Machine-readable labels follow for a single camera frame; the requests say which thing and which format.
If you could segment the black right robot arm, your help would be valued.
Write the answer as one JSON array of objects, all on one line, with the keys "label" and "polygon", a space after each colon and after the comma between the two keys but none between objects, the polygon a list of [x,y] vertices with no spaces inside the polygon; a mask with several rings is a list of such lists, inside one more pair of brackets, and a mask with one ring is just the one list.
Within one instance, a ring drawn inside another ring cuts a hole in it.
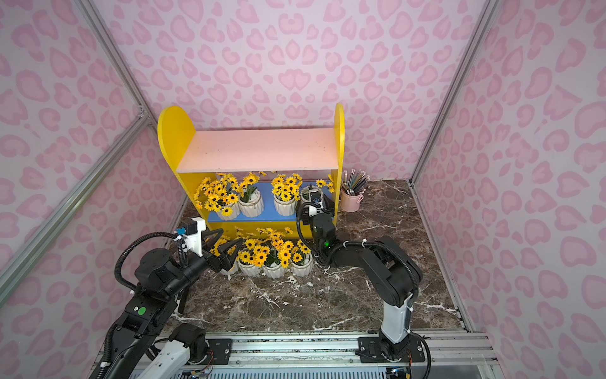
[{"label": "black right robot arm", "polygon": [[378,333],[380,353],[388,361],[400,360],[412,342],[413,305],[423,274],[393,238],[376,241],[341,241],[336,226],[319,205],[303,202],[296,213],[298,236],[323,267],[355,267],[364,270],[383,300],[383,321]]}]

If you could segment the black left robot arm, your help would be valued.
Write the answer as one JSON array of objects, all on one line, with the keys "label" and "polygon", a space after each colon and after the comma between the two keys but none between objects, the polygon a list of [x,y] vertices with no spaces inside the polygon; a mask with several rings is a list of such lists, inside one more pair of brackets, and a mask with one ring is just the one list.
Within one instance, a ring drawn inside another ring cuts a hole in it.
[{"label": "black left robot arm", "polygon": [[[115,279],[127,287],[133,297],[104,338],[101,360],[91,378],[128,378],[148,352],[178,308],[179,295],[210,269],[216,273],[229,270],[238,253],[246,247],[244,238],[219,243],[221,229],[198,232],[194,238],[200,247],[184,248],[186,236],[170,232],[152,232],[131,243],[115,264]],[[178,259],[165,248],[150,250],[135,270],[137,284],[126,280],[122,267],[136,247],[152,238],[168,238],[178,247]]]}]

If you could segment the yellow two-tier shelf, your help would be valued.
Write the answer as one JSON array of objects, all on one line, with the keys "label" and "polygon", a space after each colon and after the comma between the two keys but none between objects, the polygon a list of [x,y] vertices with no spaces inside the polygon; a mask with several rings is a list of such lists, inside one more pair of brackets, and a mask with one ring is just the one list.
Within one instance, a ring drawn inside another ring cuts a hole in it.
[{"label": "yellow two-tier shelf", "polygon": [[163,157],[190,199],[204,178],[218,173],[330,171],[338,183],[345,131],[342,104],[336,105],[333,128],[198,131],[189,115],[173,106],[161,112],[157,129]]}]

